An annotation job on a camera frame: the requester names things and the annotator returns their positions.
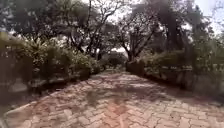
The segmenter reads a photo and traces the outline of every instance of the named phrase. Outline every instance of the paved walkway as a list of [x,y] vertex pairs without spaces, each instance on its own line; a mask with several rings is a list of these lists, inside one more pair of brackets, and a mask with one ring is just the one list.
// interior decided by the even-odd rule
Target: paved walkway
[[127,73],[100,74],[6,114],[10,128],[224,128],[224,108]]

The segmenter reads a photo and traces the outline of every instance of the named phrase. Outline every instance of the green foliage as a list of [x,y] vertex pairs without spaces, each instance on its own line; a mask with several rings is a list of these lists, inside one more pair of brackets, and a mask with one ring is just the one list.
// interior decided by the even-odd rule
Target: green foliage
[[224,76],[224,47],[217,40],[210,41],[195,44],[196,54],[190,60],[185,51],[149,54],[140,59],[144,64],[134,61],[128,64],[127,69],[138,75],[153,76],[188,89],[196,86],[194,84],[200,76],[206,76],[215,85],[220,84]]
[[101,58],[117,44],[118,27],[108,18],[122,6],[123,0],[8,0],[0,26],[39,44],[63,37],[63,45]]
[[87,72],[88,74],[80,75],[88,77],[100,72],[96,60],[65,48],[2,39],[0,44],[0,83],[21,78],[29,85],[38,79],[49,81],[58,77],[67,78],[80,72]]
[[101,64],[106,67],[116,68],[117,66],[124,66],[127,61],[127,57],[123,53],[111,52],[107,55],[104,55],[103,59],[100,61]]

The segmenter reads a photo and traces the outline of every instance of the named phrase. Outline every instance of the bush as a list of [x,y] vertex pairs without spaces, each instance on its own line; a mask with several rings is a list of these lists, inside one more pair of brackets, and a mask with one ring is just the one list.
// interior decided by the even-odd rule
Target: bush
[[13,84],[17,79],[31,85],[37,80],[50,81],[77,74],[89,77],[100,72],[98,62],[84,54],[16,40],[0,39],[0,61],[2,85]]
[[126,61],[127,57],[125,57],[123,53],[111,52],[109,54],[106,54],[100,62],[104,69],[106,69],[106,67],[124,67]]
[[222,59],[218,59],[217,54],[213,57],[199,55],[191,59],[184,51],[147,55],[128,63],[127,70],[140,76],[153,77],[178,85],[183,89],[199,88],[198,86],[202,85],[199,81],[204,81],[203,79],[210,81],[210,86],[213,86],[210,88],[220,88],[224,76]]

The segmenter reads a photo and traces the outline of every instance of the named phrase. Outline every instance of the sky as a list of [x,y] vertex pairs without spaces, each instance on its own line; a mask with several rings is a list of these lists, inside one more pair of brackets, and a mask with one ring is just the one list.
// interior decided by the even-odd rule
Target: sky
[[214,28],[215,33],[220,33],[222,30],[217,22],[224,20],[224,9],[219,10],[216,13],[214,13],[213,9],[221,3],[223,3],[224,6],[224,0],[195,0],[195,4],[199,5],[205,16],[212,16],[212,27]]

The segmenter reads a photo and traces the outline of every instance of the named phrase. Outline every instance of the ground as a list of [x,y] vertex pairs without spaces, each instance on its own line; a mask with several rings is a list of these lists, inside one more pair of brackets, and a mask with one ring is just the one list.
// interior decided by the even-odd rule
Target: ground
[[10,128],[224,128],[224,107],[128,73],[102,73],[5,119]]

